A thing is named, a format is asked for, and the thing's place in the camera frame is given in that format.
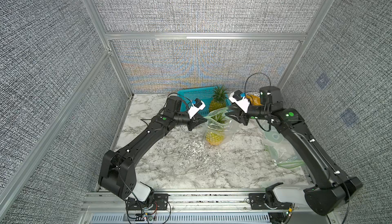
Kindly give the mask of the clear green zip-top bag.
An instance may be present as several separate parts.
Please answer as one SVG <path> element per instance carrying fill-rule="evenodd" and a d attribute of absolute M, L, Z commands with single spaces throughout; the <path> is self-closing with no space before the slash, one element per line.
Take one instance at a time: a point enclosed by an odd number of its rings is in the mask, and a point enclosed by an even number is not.
<path fill-rule="evenodd" d="M 262 122 L 261 126 L 265 137 L 263 139 L 264 148 L 277 166 L 285 169 L 296 169 L 305 165 L 294 147 L 274 127 L 267 131 L 269 125 L 266 121 Z"/>

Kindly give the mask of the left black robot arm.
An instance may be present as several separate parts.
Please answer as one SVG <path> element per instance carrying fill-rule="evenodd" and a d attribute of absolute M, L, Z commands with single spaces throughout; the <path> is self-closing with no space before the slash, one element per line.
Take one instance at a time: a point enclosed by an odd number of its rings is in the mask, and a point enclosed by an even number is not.
<path fill-rule="evenodd" d="M 186 125 L 192 131 L 205 123 L 207 119 L 199 114 L 205 107 L 198 98 L 186 103 L 179 96 L 169 96 L 165 106 L 135 139 L 117 151 L 109 150 L 104 154 L 99 185 L 122 200 L 132 198 L 143 208 L 152 206 L 154 190 L 137 180 L 136 166 L 148 150 L 176 126 Z"/>

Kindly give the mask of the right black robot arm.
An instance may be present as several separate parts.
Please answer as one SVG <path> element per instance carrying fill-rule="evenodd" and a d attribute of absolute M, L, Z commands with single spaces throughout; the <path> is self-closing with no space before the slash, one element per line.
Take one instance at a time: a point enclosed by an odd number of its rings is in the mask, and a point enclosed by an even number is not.
<path fill-rule="evenodd" d="M 250 119 L 267 121 L 293 146 L 308 167 L 314 183 L 309 187 L 283 183 L 271 185 L 265 190 L 264 204 L 270 209 L 283 203 L 306 205 L 321 216 L 350 204 L 352 196 L 363 186 L 361 180 L 349 177 L 328 156 L 297 110 L 284 107 L 279 88 L 262 87 L 259 93 L 260 105 L 252 105 L 242 91 L 232 92 L 229 95 L 231 111 L 226 115 L 243 125 L 247 125 Z"/>

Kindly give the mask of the yellow pineapple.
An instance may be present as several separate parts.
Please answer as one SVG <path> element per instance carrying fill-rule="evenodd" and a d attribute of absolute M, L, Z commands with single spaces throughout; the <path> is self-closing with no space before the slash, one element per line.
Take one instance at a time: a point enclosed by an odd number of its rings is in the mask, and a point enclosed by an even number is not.
<path fill-rule="evenodd" d="M 226 107 L 226 95 L 227 89 L 224 85 L 215 87 L 213 89 L 212 101 L 209 105 L 209 112 Z"/>

